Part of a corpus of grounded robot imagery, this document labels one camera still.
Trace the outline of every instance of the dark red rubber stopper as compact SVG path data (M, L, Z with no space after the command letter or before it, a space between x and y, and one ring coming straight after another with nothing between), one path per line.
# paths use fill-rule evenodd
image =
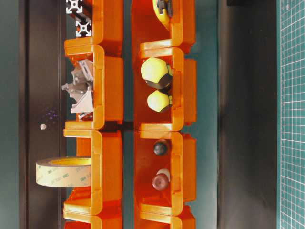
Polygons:
M152 181L152 186L158 191L166 189L169 184L168 177L163 173L156 175Z

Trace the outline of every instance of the black panel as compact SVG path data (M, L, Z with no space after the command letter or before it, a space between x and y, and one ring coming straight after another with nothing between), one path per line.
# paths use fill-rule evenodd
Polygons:
M218 228L276 228L276 1L220 3Z
M20 0L21 229L63 228L65 190L37 185L35 162L66 151L65 19L65 1Z

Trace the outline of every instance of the green background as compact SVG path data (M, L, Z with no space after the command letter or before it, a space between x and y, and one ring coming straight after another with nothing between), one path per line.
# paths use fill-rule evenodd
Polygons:
M0 2L0 227L19 228L18 1Z

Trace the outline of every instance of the cutting mat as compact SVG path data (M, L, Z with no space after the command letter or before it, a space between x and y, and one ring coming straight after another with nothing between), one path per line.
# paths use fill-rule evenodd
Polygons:
M305 0L280 0L278 7L278 227L305 229Z

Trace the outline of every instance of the double-sided tape roll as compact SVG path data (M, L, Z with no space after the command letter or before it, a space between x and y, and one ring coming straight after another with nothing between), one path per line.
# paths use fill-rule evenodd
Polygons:
M59 157L36 162L36 183L48 187L91 186L91 157Z

